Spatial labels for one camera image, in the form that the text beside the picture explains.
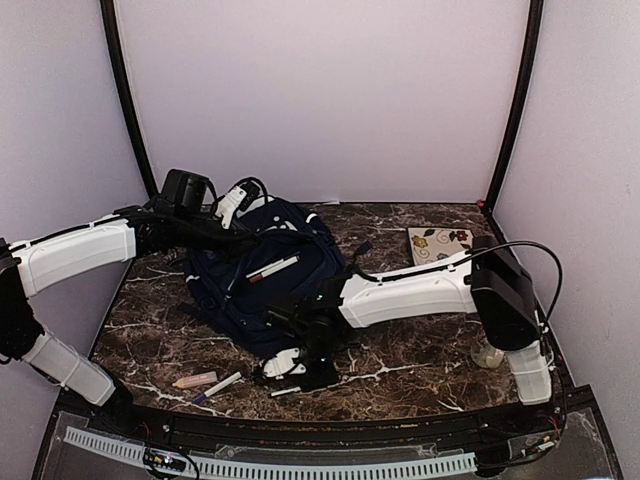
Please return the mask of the white marker black cap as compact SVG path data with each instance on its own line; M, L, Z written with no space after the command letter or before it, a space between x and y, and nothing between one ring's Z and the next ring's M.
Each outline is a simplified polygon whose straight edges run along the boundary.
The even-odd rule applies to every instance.
M273 391L273 392L270 393L270 397L271 398L276 398L276 397L296 394L296 393L300 393L300 392L301 392L301 388L299 386L296 386L296 387L290 387L290 388L286 388L286 389Z

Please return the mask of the navy blue student backpack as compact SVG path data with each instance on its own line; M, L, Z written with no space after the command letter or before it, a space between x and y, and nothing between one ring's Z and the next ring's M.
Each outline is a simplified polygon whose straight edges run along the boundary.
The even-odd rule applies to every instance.
M321 282L342 274L346 260L329 227L313 211L278 197L258 199L239 222L259 243L233 257L225 250L188 249L185 282L193 298L180 310L260 357L297 345L296 335L272 321L267 308L288 295L315 294ZM300 252L299 261L250 283L246 274Z

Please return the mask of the white marker red cap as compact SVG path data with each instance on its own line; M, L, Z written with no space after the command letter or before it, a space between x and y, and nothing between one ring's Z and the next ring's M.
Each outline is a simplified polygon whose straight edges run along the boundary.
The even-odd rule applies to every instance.
M250 282L250 283L257 283L263 279L265 279L266 277L269 277L275 273L278 273L279 271L282 271L292 265L295 265L297 262L293 263L293 259L290 260L291 264L287 263L282 263L280 265L277 265L275 267L270 268L269 270L263 271L261 274L259 275L255 275L252 277L246 277L246 279Z

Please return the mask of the white marker purple cap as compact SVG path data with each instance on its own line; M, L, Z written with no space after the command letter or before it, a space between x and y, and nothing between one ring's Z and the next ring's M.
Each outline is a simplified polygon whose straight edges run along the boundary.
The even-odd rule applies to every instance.
M219 381L216 385L214 385L214 386L210 387L209 389L207 389L202 394L198 395L193 400L193 403L197 404L197 405L201 404L206 399L208 399L211 396L213 396L213 395L219 393L220 391L224 390L225 388L227 388L228 386L230 386L233 383L237 382L241 378L242 378L242 373L240 371L233 373L232 375L230 375L230 376L226 377L225 379Z

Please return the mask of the white marker blue cap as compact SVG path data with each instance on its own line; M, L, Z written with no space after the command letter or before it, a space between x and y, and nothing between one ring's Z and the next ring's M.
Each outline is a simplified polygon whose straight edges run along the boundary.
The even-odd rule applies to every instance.
M287 263L288 262L289 264L291 264L291 262L290 262L291 259L293 259L294 260L293 263L295 263L295 262L297 262L299 260L299 256L300 256L300 252L299 251L294 252L291 255L287 255L287 256L284 256L283 258L280 258L278 260L274 260L274 261L272 261L270 263L267 263L267 264L261 266L260 268L258 268L257 270L254 270L253 272L247 273L246 277L252 277L252 276L255 276L255 275L259 275L263 271L269 270L270 268L275 267L277 265L280 265L282 263Z

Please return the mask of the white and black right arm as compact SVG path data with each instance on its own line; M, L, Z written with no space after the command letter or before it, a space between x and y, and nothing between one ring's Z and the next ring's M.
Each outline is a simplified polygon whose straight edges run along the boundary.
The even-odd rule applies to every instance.
M476 314L489 345L504 352L515 378L521 403L511 410L510 424L521 434L534 432L549 416L551 365L543 352L533 280L511 246L476 237L443 260L376 274L352 267L309 294L271 304L271 319L299 343L267 359L262 378L291 380L302 391L323 388L337 381L331 357L347 330L425 315Z

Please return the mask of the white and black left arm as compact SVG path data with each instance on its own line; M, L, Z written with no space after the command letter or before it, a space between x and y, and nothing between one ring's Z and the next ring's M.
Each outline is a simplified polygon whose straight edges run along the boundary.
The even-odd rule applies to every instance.
M265 198L247 177L225 194L208 178L172 169L160 192L97 220L33 240L1 244L1 362L31 366L93 406L120 436L141 427L128 390L86 354L131 261L173 249L237 252L257 236L238 222Z

